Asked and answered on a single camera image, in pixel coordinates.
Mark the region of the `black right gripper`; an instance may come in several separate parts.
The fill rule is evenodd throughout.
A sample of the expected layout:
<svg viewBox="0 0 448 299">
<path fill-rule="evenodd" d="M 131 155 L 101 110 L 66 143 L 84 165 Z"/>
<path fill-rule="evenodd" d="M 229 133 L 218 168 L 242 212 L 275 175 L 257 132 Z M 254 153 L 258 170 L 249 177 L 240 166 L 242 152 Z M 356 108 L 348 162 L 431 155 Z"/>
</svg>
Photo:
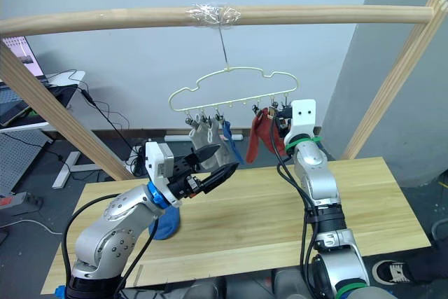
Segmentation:
<svg viewBox="0 0 448 299">
<path fill-rule="evenodd" d="M 276 109 L 275 116 L 278 131 L 289 131 L 292 123 L 292 106 L 288 104 Z"/>
</svg>

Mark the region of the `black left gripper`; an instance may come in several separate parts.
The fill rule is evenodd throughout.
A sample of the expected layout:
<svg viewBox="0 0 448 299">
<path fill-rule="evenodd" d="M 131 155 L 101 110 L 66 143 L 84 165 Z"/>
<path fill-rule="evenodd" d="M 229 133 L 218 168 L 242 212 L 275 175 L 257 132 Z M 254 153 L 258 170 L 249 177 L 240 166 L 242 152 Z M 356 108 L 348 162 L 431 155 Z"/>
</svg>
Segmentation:
<svg viewBox="0 0 448 299">
<path fill-rule="evenodd" d="M 167 186 L 177 200 L 187 197 L 192 198 L 199 193 L 210 193 L 234 174 L 239 166 L 238 162 L 221 166 L 202 181 L 193 176 L 193 174 L 198 173 L 200 163 L 214 156 L 220 147 L 220 144 L 205 145 L 190 155 L 177 158 L 174 161 L 173 174 L 168 178 Z"/>
</svg>

